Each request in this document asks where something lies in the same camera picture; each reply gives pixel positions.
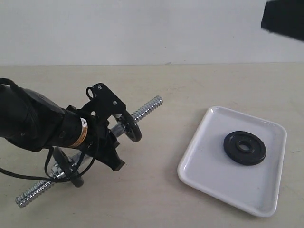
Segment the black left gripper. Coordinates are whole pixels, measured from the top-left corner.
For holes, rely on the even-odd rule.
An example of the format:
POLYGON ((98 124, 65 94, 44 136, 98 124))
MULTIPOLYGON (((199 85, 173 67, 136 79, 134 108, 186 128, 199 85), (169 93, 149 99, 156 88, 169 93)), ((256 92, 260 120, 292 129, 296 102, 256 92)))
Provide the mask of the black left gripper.
POLYGON ((119 171, 125 162, 120 159, 116 148, 119 142, 108 129, 108 118, 111 113, 98 102, 88 102, 77 109, 70 105, 66 109, 70 115, 68 126, 67 148, 78 149, 90 157, 98 157, 99 161, 113 171, 119 171))

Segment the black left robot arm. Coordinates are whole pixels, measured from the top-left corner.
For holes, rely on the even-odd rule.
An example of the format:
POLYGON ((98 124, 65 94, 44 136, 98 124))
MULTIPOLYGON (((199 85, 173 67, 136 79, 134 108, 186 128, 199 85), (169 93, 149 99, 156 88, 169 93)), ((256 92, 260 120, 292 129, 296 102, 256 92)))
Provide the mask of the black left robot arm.
POLYGON ((39 152, 49 146, 78 149, 118 171, 124 162, 117 139, 108 129, 111 115, 125 104, 103 83, 89 87, 93 96, 82 108, 61 108, 44 95, 0 80, 0 135, 22 149, 39 152))

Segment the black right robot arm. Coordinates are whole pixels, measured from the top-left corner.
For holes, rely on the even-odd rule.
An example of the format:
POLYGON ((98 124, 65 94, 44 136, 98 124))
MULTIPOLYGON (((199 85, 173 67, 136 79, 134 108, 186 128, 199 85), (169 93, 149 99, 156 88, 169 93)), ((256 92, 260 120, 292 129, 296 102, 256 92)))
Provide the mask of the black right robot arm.
POLYGON ((304 2, 268 0, 264 6, 261 29, 303 42, 304 2))

